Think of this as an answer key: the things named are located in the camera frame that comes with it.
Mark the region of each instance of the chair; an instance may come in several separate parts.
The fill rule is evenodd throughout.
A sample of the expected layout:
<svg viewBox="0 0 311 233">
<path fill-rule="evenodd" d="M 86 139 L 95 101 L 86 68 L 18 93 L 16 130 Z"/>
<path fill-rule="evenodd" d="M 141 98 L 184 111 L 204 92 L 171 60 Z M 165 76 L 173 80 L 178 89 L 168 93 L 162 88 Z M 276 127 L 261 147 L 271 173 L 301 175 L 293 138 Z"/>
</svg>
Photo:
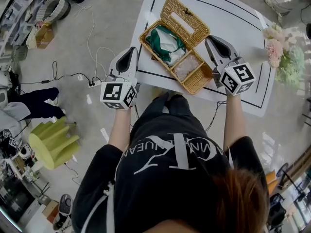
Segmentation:
<svg viewBox="0 0 311 233">
<path fill-rule="evenodd" d="M 35 156 L 47 169 L 55 169 L 72 158 L 80 148 L 76 142 L 79 136 L 67 137 L 70 128 L 65 125 L 66 117 L 55 123 L 40 123 L 29 135 L 29 145 Z"/>
</svg>

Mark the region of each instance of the wicker basket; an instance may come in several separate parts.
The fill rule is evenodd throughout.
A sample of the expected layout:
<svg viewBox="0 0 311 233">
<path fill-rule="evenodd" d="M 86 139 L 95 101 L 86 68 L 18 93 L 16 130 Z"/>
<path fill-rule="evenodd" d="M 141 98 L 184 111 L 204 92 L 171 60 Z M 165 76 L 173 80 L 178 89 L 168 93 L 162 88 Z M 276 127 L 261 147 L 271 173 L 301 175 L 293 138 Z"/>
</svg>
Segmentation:
<svg viewBox="0 0 311 233">
<path fill-rule="evenodd" d="M 175 12 L 187 24 L 189 24 L 194 32 L 189 33 L 173 16 Z M 176 79 L 180 84 L 190 93 L 196 94 L 199 92 L 211 79 L 212 70 L 208 64 L 201 58 L 201 56 L 194 50 L 194 48 L 209 36 L 210 30 L 208 26 L 200 20 L 192 11 L 178 0 L 166 0 L 161 12 L 161 20 L 156 21 L 151 25 L 140 37 L 140 43 L 156 58 Z M 185 43 L 188 52 L 172 67 L 164 63 L 156 53 L 153 52 L 150 45 L 146 42 L 146 37 L 149 31 L 158 25 L 163 25 L 177 36 L 179 36 Z M 173 69 L 178 66 L 189 54 L 197 57 L 200 65 L 187 75 L 184 80 L 180 80 Z"/>
</svg>

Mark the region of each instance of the concrete floor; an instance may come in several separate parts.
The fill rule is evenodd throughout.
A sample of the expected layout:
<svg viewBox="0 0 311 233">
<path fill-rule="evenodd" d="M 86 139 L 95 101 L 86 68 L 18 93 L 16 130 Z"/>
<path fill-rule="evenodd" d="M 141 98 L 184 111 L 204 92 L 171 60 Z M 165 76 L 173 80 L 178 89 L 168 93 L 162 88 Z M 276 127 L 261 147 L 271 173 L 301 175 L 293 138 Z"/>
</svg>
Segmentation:
<svg viewBox="0 0 311 233">
<path fill-rule="evenodd" d="M 275 13 L 267 7 L 263 0 L 241 0 L 261 12 L 272 21 L 276 21 Z M 55 38 L 45 50 L 29 50 L 27 59 L 20 63 L 22 82 L 39 82 L 52 79 L 52 63 L 57 61 L 58 77 L 64 74 L 82 72 L 88 77 L 94 76 L 95 64 L 87 50 L 87 38 L 92 29 L 92 14 L 94 13 L 95 29 L 90 38 L 90 49 L 95 55 L 98 47 L 108 47 L 116 54 L 130 45 L 136 20 L 143 0 L 86 0 L 82 5 L 92 5 L 73 19 L 74 12 L 80 9 L 73 5 L 67 18 L 55 25 Z M 289 29 L 294 35 L 291 40 L 308 50 L 303 28 Z M 108 50 L 102 50 L 98 61 L 106 70 L 109 68 L 113 55 Z M 98 68 L 97 76 L 104 77 L 104 72 Z M 270 102 L 263 118 L 245 114 L 249 136 L 253 139 L 257 153 L 265 170 L 278 169 L 284 162 L 292 163 L 310 144 L 311 127 L 304 124 L 302 112 L 308 113 L 305 97 L 309 94 L 309 75 L 302 80 L 300 90 L 291 90 L 275 83 Z M 107 142 L 101 133 L 104 128 L 110 134 L 114 111 L 106 109 L 99 102 L 100 87 L 88 88 L 84 78 L 78 76 L 62 78 L 49 84 L 25 84 L 25 92 L 57 87 L 60 90 L 60 106 L 67 112 L 68 121 L 77 122 L 76 133 L 80 136 L 81 149 L 75 154 L 77 163 L 69 161 L 68 166 L 79 173 L 77 182 L 81 182 L 95 152 Z M 207 127 L 215 113 L 216 104 L 207 100 L 185 95 L 195 116 Z M 137 106 L 141 114 L 151 101 L 151 87 L 143 85 L 138 94 Z M 42 120 L 34 119 L 29 130 L 24 133 L 27 138 L 30 130 Z M 132 111 L 132 124 L 135 122 Z M 221 106 L 213 126 L 208 132 L 220 146 L 223 144 L 225 123 L 225 107 Z M 41 169 L 42 180 L 50 182 L 51 188 L 47 195 L 54 200 L 60 200 L 62 194 L 73 197 L 78 185 L 71 178 L 75 173 L 65 165 L 55 170 Z"/>
</svg>

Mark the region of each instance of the white table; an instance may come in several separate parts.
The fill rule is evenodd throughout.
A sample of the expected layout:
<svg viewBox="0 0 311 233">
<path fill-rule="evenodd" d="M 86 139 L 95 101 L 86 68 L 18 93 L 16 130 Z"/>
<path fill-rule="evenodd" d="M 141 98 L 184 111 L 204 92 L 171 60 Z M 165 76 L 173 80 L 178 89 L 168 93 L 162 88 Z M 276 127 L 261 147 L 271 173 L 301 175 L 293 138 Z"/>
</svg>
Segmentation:
<svg viewBox="0 0 311 233">
<path fill-rule="evenodd" d="M 211 34 L 231 43 L 240 56 L 249 62 L 257 81 L 242 94 L 243 110 L 264 116 L 271 95 L 275 70 L 267 62 L 254 63 L 247 59 L 250 49 L 265 47 L 265 40 L 261 30 L 271 22 L 259 12 L 238 0 L 180 0 L 190 10 L 200 17 L 211 29 Z M 137 79 L 140 83 L 160 86 L 169 90 L 186 93 L 183 87 L 157 61 L 151 59 L 151 54 L 139 43 L 138 37 L 156 20 L 165 0 L 144 0 L 138 21 L 134 30 L 131 46 L 139 50 Z M 202 58 L 214 69 L 204 42 L 195 48 Z M 214 81 L 210 81 L 195 96 L 212 100 L 225 100 L 225 89 L 217 88 Z"/>
</svg>

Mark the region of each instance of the navy pants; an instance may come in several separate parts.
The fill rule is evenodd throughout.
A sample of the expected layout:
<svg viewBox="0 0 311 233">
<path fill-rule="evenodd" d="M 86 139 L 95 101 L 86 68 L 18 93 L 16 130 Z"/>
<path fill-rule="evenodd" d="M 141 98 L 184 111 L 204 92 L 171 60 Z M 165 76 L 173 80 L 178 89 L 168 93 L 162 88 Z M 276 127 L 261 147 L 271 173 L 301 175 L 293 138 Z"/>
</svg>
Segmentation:
<svg viewBox="0 0 311 233">
<path fill-rule="evenodd" d="M 57 119 L 60 119 L 65 116 L 62 110 L 58 106 L 53 106 L 44 102 L 48 99 L 54 100 L 58 93 L 58 89 L 54 87 L 25 93 L 14 97 L 12 100 L 9 100 L 9 102 L 22 102 L 27 106 L 30 111 L 30 115 L 24 119 L 49 117 L 56 117 Z"/>
<path fill-rule="evenodd" d="M 162 113 L 164 106 L 169 109 L 171 115 L 179 116 L 190 116 L 193 114 L 190 111 L 189 103 L 182 95 L 174 95 L 171 100 L 167 101 L 169 93 L 155 98 L 143 112 L 141 117 L 147 116 L 148 114 Z"/>
</svg>

